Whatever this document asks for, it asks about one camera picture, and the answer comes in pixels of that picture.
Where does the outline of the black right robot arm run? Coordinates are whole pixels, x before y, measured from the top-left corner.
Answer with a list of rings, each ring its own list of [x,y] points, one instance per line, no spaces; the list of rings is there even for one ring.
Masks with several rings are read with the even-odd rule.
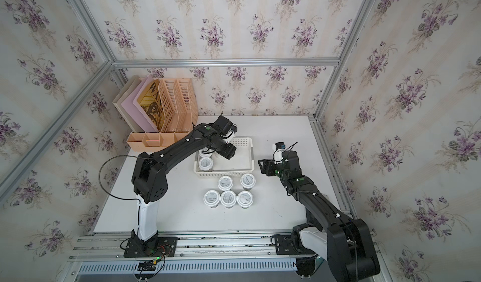
[[[381,267],[369,227],[336,208],[302,173],[294,150],[258,161],[261,173],[279,178],[287,195],[301,203],[314,223],[297,227],[299,244],[323,258],[336,281],[359,281],[380,274]]]

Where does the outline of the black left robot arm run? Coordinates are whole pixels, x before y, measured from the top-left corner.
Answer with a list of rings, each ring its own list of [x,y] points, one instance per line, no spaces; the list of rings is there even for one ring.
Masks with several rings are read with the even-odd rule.
[[[234,157],[236,147],[230,138],[237,132],[237,125],[220,116],[213,123],[201,123],[175,144],[151,154],[141,153],[136,160],[132,184],[138,200],[138,224],[133,238],[141,243],[155,239],[158,235],[158,201],[169,188],[167,174],[176,165],[201,149],[218,153],[229,160]]]

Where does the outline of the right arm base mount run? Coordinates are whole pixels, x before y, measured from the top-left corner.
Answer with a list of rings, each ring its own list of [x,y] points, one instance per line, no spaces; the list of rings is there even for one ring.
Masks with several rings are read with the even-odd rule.
[[[315,252],[304,247],[301,242],[300,232],[305,228],[312,228],[312,224],[300,224],[293,227],[290,235],[273,234],[271,244],[276,249],[277,255],[315,255]]]

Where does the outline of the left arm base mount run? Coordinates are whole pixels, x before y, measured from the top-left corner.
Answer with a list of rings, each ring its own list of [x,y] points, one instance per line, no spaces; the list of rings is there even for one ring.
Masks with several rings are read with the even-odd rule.
[[[132,230],[124,249],[124,258],[173,257],[178,240],[176,237],[159,237],[159,233],[155,233],[144,241]]]

